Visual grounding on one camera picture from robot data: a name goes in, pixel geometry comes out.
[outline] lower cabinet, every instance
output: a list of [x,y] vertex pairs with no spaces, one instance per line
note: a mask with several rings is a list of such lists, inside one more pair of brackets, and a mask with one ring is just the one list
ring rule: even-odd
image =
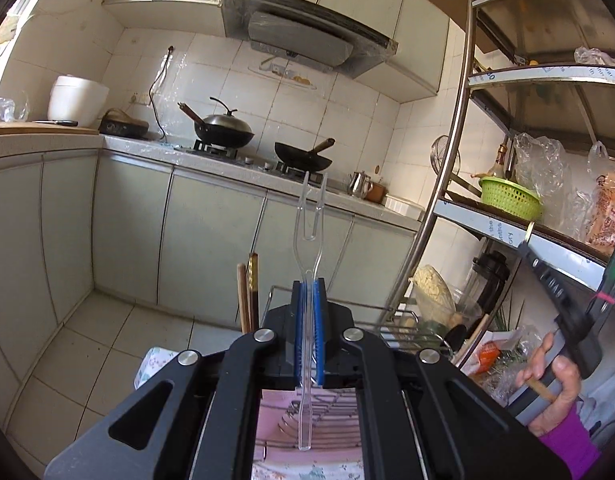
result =
[[92,221],[94,282],[156,304],[162,220],[172,167],[102,153]]
[[47,153],[41,225],[47,281],[59,321],[92,290],[92,193],[98,153]]
[[[298,199],[294,197],[284,198],[272,192],[268,193],[268,201],[256,240],[261,318],[272,285],[292,288],[292,282],[301,279],[293,250],[297,201]],[[313,227],[314,207],[312,204],[312,209],[306,215],[309,232]],[[328,208],[325,210],[323,256],[318,267],[318,276],[324,278],[328,286],[341,256],[351,220],[352,215],[349,213]],[[301,254],[310,255],[309,258],[305,258],[310,264],[316,256],[314,251],[303,250]],[[289,303],[290,297],[289,292],[275,291],[271,308]]]
[[0,170],[0,347],[21,380],[57,322],[41,242],[42,164],[19,160]]
[[[385,300],[414,241],[414,233],[356,218],[328,297],[374,306]],[[354,322],[375,323],[381,311],[348,305]]]
[[256,187],[175,171],[162,231],[161,306],[240,326],[236,266],[247,262],[264,196]]

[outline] mesh strainer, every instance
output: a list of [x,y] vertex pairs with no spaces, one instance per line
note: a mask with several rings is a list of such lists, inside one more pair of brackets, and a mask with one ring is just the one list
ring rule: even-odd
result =
[[[431,167],[436,174],[439,174],[439,171],[441,171],[441,166],[443,166],[443,159],[445,158],[445,152],[447,151],[448,139],[449,137],[443,135],[436,139],[434,142],[432,142],[430,150],[430,162]],[[459,177],[459,171],[461,171],[461,154],[457,152],[457,158],[454,160],[454,167],[452,168],[452,173],[449,175],[450,180],[453,180],[455,183],[459,184],[459,186],[464,187],[466,190],[471,193],[474,193],[476,196],[481,196],[481,191],[479,189]]]

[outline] white container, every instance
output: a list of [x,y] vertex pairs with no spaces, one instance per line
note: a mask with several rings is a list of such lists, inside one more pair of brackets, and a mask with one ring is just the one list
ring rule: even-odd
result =
[[385,207],[390,211],[394,211],[399,215],[407,216],[408,218],[418,220],[421,216],[422,208],[420,205],[400,196],[386,194],[383,199],[383,205],[385,205]]
[[47,119],[78,121],[83,128],[91,126],[105,106],[110,89],[89,79],[71,75],[59,76],[49,97]]

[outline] metal screw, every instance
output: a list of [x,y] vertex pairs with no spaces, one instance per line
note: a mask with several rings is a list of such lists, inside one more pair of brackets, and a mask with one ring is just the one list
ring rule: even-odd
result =
[[259,343],[267,343],[267,341],[271,341],[274,339],[274,331],[271,328],[260,328],[256,332],[254,332],[254,339],[256,339]]
[[343,332],[345,341],[360,341],[363,339],[363,330],[359,328],[348,328]]
[[183,366],[193,365],[196,361],[198,361],[198,354],[193,350],[186,350],[178,354],[178,363]]
[[421,350],[419,352],[419,357],[421,358],[421,361],[423,361],[425,364],[433,365],[439,362],[441,355],[436,352],[436,350],[426,348],[425,350]]

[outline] purple sleeve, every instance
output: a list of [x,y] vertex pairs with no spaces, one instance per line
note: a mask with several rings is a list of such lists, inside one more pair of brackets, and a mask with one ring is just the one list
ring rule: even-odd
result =
[[575,406],[565,420],[540,437],[540,441],[567,464],[573,480],[579,480],[601,455],[583,427]]

